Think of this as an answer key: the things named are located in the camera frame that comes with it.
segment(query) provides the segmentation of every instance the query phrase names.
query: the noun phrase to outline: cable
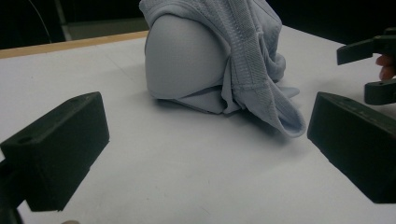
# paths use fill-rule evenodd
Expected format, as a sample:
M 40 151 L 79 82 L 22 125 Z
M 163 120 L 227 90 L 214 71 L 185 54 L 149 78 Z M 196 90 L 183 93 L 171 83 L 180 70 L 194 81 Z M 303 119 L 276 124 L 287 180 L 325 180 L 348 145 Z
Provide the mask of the cable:
M 38 17 L 39 17 L 40 20 L 41 20 L 41 23 L 42 23 L 43 26 L 44 26 L 44 29 L 46 30 L 47 38 L 49 39 L 49 43 L 52 44 L 52 40 L 51 40 L 51 38 L 50 38 L 49 30 L 47 29 L 46 23 L 44 23 L 43 18 L 41 17 L 40 12 L 37 10 L 37 8 L 35 7 L 35 4 L 33 4 L 33 2 L 32 2 L 31 0 L 28 0 L 28 1 L 29 1 L 30 4 L 32 5 L 32 7 L 35 9 L 35 12 L 37 13 Z

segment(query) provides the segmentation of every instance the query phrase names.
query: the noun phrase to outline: white table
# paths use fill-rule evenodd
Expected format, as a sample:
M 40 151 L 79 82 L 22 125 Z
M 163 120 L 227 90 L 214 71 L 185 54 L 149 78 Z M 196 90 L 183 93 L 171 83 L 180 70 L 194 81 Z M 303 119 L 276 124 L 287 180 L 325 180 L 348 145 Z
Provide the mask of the white table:
M 74 96 L 99 91 L 110 143 L 66 208 L 26 224 L 381 223 L 396 204 L 374 204 L 306 135 L 289 139 L 248 112 L 200 113 L 146 90 L 145 39 L 0 60 L 0 141 Z M 336 65 L 341 44 L 283 27 L 283 86 L 309 123 L 318 91 L 362 102 L 375 58 Z M 375 109 L 396 118 L 395 105 Z

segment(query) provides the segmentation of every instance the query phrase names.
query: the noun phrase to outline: gray cloth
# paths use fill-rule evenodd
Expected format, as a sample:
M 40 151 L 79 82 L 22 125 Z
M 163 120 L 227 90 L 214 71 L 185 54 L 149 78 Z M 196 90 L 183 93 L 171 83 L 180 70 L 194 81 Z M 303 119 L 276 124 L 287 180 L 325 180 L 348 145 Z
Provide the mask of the gray cloth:
M 275 82 L 281 21 L 263 0 L 143 0 L 148 90 L 213 113 L 247 108 L 282 133 L 304 133 L 303 116 Z

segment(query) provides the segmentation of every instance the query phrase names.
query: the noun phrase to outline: finger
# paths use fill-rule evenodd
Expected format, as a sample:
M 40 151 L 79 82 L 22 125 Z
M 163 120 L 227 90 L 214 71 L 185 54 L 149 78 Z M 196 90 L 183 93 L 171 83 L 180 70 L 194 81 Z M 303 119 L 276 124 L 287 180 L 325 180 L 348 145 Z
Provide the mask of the finger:
M 381 80 L 389 80 L 395 76 L 395 68 L 393 66 L 384 66 L 379 73 Z
M 376 59 L 375 63 L 381 66 L 389 66 L 393 64 L 393 58 L 388 55 L 381 55 Z

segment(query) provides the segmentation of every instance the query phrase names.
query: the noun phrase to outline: dark background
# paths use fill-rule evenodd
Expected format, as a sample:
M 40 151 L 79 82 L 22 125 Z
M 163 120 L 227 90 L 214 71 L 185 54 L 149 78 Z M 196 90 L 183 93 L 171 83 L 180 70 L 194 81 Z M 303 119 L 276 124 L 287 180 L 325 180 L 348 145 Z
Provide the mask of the dark background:
M 28 0 L 0 0 L 0 49 L 64 41 L 54 0 L 31 0 L 40 11 L 49 37 Z M 268 0 L 284 25 L 349 44 L 381 35 L 396 26 L 389 0 Z M 106 21 L 143 17 L 139 0 L 61 0 L 66 22 Z

